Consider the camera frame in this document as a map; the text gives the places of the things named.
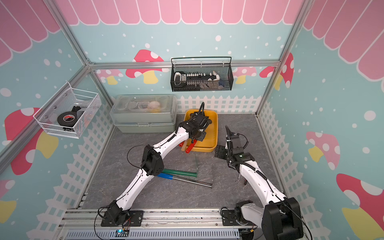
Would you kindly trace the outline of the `wooden-handled hatchet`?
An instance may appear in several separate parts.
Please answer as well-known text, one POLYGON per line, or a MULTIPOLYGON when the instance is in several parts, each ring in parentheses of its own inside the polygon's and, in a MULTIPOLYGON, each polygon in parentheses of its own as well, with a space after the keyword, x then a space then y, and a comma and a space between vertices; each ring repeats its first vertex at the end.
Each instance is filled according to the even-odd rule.
POLYGON ((181 148, 181 151, 182 151, 182 152, 185 152, 186 149, 187 149, 187 142, 184 142, 184 144, 183 144, 183 146, 182 146, 182 148, 181 148))

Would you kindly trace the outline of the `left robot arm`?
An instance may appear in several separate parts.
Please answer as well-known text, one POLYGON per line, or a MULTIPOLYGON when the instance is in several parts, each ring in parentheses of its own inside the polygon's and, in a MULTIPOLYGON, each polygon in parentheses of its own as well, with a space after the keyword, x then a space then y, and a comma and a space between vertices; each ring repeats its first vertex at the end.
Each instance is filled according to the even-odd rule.
POLYGON ((197 112, 194 112, 189 120, 183 121, 178 128, 161 142, 155 145, 146 145, 144 148, 142 162, 139 171, 125 191, 106 207, 106 213, 101 218, 114 226, 125 227, 130 221, 130 209, 144 187, 155 176, 164 170, 164 158, 174 148, 189 139, 192 142, 203 141, 206 129, 212 120, 205 115, 205 103, 201 103, 197 112))

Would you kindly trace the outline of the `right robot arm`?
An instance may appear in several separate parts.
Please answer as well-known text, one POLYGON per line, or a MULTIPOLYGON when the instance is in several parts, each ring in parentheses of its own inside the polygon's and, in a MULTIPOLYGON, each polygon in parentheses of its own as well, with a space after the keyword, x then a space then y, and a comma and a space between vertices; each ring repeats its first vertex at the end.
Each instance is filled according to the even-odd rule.
POLYGON ((262 172, 255 158, 246 153, 240 134, 226 127, 226 145, 217 146, 215 157, 227 161, 229 168, 236 170, 247 180, 263 206, 252 201, 237 203, 237 221, 251 222, 263 231, 267 240, 298 240, 304 236, 301 209, 295 198, 288 198, 279 191, 262 172))

